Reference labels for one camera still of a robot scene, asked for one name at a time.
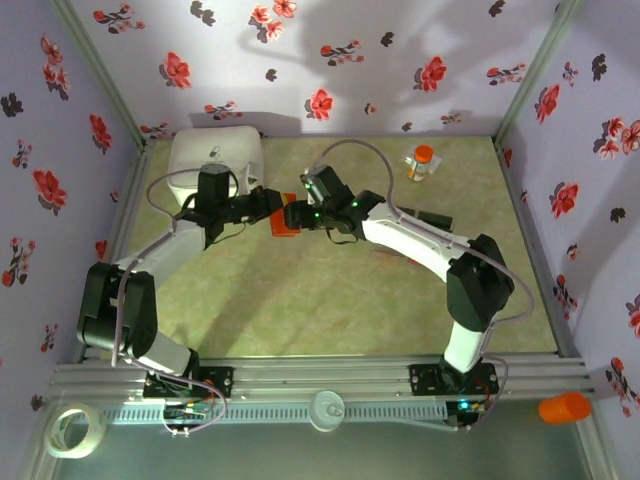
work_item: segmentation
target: orange block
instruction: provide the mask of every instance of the orange block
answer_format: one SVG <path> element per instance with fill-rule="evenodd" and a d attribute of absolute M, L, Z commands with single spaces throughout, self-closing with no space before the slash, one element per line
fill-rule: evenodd
<path fill-rule="evenodd" d="M 294 237 L 300 233 L 300 229 L 292 230 L 284 224 L 284 206 L 288 203 L 296 201 L 295 193 L 282 193 L 282 208 L 271 214 L 269 223 L 271 223 L 271 235 L 274 237 Z"/>

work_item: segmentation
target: small bottle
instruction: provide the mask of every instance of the small bottle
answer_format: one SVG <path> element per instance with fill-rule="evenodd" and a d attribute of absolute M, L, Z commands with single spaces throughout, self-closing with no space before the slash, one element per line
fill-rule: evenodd
<path fill-rule="evenodd" d="M 410 156 L 405 158 L 409 164 L 408 177 L 414 182 L 424 180 L 426 174 L 433 174 L 442 162 L 442 159 L 433 154 L 429 145 L 418 145 Z"/>

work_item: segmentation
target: masking tape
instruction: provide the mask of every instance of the masking tape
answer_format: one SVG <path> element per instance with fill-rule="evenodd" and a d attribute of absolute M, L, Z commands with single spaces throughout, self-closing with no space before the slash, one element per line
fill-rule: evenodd
<path fill-rule="evenodd" d="M 47 452 L 56 458 L 83 458 L 92 453 L 107 431 L 107 417 L 102 411 L 95 410 L 81 403 L 74 403 L 63 407 L 64 410 L 57 417 L 52 418 L 50 428 L 45 430 L 44 443 Z M 69 448 L 65 441 L 65 434 L 73 423 L 74 417 L 84 414 L 89 428 L 84 438 L 75 446 Z"/>

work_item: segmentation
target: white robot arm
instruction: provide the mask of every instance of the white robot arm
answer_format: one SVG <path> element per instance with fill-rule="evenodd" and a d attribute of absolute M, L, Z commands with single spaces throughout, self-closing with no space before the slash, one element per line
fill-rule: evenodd
<path fill-rule="evenodd" d="M 248 195 L 229 198 L 228 175 L 223 165 L 205 165 L 193 208 L 182 209 L 174 235 L 131 271 L 124 302 L 123 340 L 117 347 L 114 292 L 123 272 L 139 253 L 114 265 L 97 263 L 91 268 L 78 323 L 82 342 L 118 348 L 152 369 L 183 377 L 192 374 L 198 362 L 196 352 L 157 331 L 155 290 L 180 265 L 215 243 L 225 223 L 255 223 L 282 208 L 280 193 L 261 187 Z M 313 203 L 297 201 L 284 207 L 289 228 L 335 229 L 384 245 L 447 282 L 447 305 L 454 325 L 441 361 L 441 380 L 455 390 L 479 363 L 490 322 L 514 289 L 508 277 L 457 245 L 473 247 L 504 264 L 495 242 L 484 235 L 470 241 L 423 222 L 421 230 L 437 231 L 439 239 L 427 236 L 398 219 L 381 196 L 366 190 L 354 196 L 333 169 L 324 165 L 305 173 L 301 180 Z"/>

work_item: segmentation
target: table surface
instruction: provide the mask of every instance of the table surface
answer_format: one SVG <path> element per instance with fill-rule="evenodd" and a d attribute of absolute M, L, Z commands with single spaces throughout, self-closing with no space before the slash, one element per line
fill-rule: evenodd
<path fill-rule="evenodd" d="M 305 197 L 299 175 L 338 138 L 263 140 L 265 186 Z M 534 290 L 533 315 L 505 325 L 490 350 L 555 351 L 546 313 L 498 160 L 488 137 L 376 137 L 365 140 L 391 160 L 394 203 L 448 215 L 453 231 L 493 237 L 509 268 Z M 443 163 L 415 183 L 402 162 L 417 143 L 428 143 Z M 158 142 L 145 179 L 166 173 L 171 143 Z M 388 178 L 380 160 L 357 145 L 326 158 L 354 193 L 384 194 Z M 173 212 L 178 204 L 166 184 L 153 198 Z M 167 220 L 141 200 L 130 251 L 166 231 Z M 229 226 L 224 235 L 239 226 Z M 519 289 L 504 315 L 522 311 Z M 332 244 L 324 232 L 293 238 L 271 236 L 268 221 L 215 245 L 183 265 L 157 292 L 160 330 L 196 349 L 201 357 L 323 354 L 441 353 L 452 319 L 446 285 L 406 258 L 376 253 L 372 244 Z"/>

